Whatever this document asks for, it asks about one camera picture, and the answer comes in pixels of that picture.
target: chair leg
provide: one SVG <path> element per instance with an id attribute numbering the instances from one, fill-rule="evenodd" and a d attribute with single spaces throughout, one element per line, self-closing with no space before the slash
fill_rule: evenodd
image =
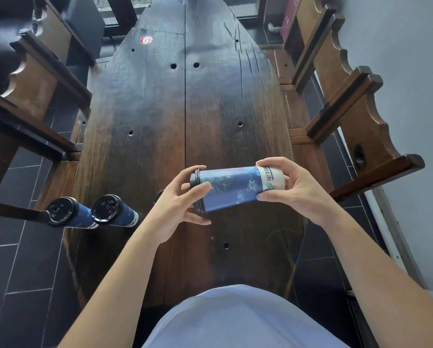
<path id="1" fill-rule="evenodd" d="M 0 204 L 0 216 L 40 223 L 46 223 L 48 221 L 46 211 L 25 209 L 5 204 Z"/>

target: dark tile floor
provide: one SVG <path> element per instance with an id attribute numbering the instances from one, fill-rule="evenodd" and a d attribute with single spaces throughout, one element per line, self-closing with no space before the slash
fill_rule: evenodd
<path id="1" fill-rule="evenodd" d="M 249 32 L 260 44 L 279 42 L 265 29 Z M 86 66 L 70 69 L 86 83 Z M 304 98 L 310 116 L 322 108 L 324 98 L 314 78 L 306 86 Z M 44 118 L 48 126 L 68 138 L 78 112 L 72 102 L 70 94 L 58 86 Z M 334 186 L 351 181 L 355 177 L 352 164 L 337 133 L 323 143 L 323 149 Z M 1 183 L 0 202 L 30 206 L 37 199 L 50 166 L 50 161 L 19 149 Z M 363 196 L 350 198 L 342 206 L 384 247 Z M 78 316 L 80 308 L 61 240 L 60 230 L 0 217 L 0 347 L 55 347 Z M 349 289 L 326 233 L 309 223 L 292 301 L 351 347 L 362 347 L 346 297 Z"/>
<path id="2" fill-rule="evenodd" d="M 69 69 L 87 83 L 87 66 Z M 44 117 L 46 125 L 70 138 L 78 107 L 57 85 Z M 32 206 L 51 161 L 20 148 L 0 185 L 0 202 Z M 0 348 L 56 347 L 80 313 L 62 230 L 0 217 Z"/>

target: blue cup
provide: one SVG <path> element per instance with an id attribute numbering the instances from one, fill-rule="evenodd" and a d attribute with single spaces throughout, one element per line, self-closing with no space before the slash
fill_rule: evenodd
<path id="1" fill-rule="evenodd" d="M 104 195 L 94 202 L 92 218 L 100 225 L 121 227 L 133 227 L 139 221 L 138 213 L 113 194 Z"/>
<path id="2" fill-rule="evenodd" d="M 266 190 L 285 189 L 283 171 L 273 167 L 196 169 L 190 176 L 191 188 L 204 182 L 210 182 L 212 189 L 194 203 L 194 209 L 202 213 L 254 201 Z"/>
<path id="3" fill-rule="evenodd" d="M 54 200 L 46 207 L 49 215 L 48 225 L 51 227 L 96 228 L 91 209 L 80 204 L 78 200 L 63 197 Z"/>

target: left hand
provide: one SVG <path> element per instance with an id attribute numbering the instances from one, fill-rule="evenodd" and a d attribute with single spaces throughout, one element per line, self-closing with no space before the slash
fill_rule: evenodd
<path id="1" fill-rule="evenodd" d="M 211 224 L 210 220 L 188 212 L 191 205 L 207 195 L 212 187 L 210 182 L 205 182 L 186 192 L 190 187 L 187 182 L 191 173 L 205 168 L 206 166 L 192 166 L 182 170 L 165 188 L 139 228 L 146 227 L 159 243 L 163 243 L 170 239 L 178 224 L 183 221 L 198 225 Z"/>

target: wooden table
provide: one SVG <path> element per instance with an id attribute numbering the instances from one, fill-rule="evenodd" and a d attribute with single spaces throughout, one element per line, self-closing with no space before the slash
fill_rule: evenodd
<path id="1" fill-rule="evenodd" d="M 141 44 L 144 36 L 152 41 Z M 93 88 L 74 197 L 92 205 L 118 194 L 144 216 L 185 167 L 292 158 L 273 71 L 222 0 L 153 0 Z M 285 205 L 259 202 L 208 217 L 211 226 L 180 224 L 159 247 L 144 308 L 235 283 L 289 298 L 303 218 Z M 86 298 L 131 233 L 71 233 L 69 256 Z"/>

